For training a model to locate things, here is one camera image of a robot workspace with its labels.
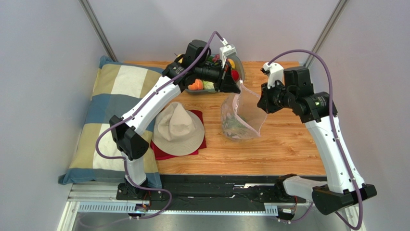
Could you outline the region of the clear zip top bag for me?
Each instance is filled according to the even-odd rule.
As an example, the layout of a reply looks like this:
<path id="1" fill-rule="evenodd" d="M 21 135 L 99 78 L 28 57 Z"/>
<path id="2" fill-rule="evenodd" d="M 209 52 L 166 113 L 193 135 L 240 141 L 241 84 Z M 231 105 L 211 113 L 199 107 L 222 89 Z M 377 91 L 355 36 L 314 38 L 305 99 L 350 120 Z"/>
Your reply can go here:
<path id="1" fill-rule="evenodd" d="M 260 95 L 240 82 L 240 94 L 231 93 L 221 105 L 221 124 L 227 118 L 235 118 L 254 132 L 255 139 L 261 136 L 260 130 L 267 114 L 257 107 Z"/>

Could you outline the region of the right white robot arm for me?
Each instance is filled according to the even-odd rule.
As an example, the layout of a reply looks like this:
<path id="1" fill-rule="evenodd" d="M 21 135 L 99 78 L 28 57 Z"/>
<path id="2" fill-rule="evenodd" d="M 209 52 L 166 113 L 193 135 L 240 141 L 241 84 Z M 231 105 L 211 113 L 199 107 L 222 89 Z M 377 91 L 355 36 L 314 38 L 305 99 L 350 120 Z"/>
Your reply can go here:
<path id="1" fill-rule="evenodd" d="M 258 108 L 267 114 L 289 108 L 311 134 L 323 162 L 326 181 L 314 181 L 296 174 L 279 177 L 277 197 L 297 196 L 314 203 L 324 215 L 359 204 L 377 195 L 376 187 L 366 184 L 356 169 L 341 134 L 337 109 L 330 105 L 330 95 L 315 93 L 307 68 L 283 68 L 264 64 L 268 81 L 261 85 Z"/>

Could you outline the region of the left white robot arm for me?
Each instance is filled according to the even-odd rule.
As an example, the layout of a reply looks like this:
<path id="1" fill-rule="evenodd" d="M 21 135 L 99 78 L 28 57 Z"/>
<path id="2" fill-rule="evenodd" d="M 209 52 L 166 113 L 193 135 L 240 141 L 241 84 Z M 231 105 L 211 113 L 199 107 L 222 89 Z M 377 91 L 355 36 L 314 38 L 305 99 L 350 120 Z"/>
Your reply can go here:
<path id="1" fill-rule="evenodd" d="M 142 137 L 150 122 L 174 98 L 196 79 L 212 82 L 217 92 L 240 93 L 234 81 L 228 58 L 236 55 L 236 48 L 225 39 L 219 49 L 219 59 L 209 61 L 211 50 L 207 42 L 193 40 L 186 52 L 166 66 L 154 87 L 140 102 L 121 117 L 109 120 L 112 138 L 124 160 L 126 181 L 144 189 L 146 174 L 143 156 L 149 143 Z"/>

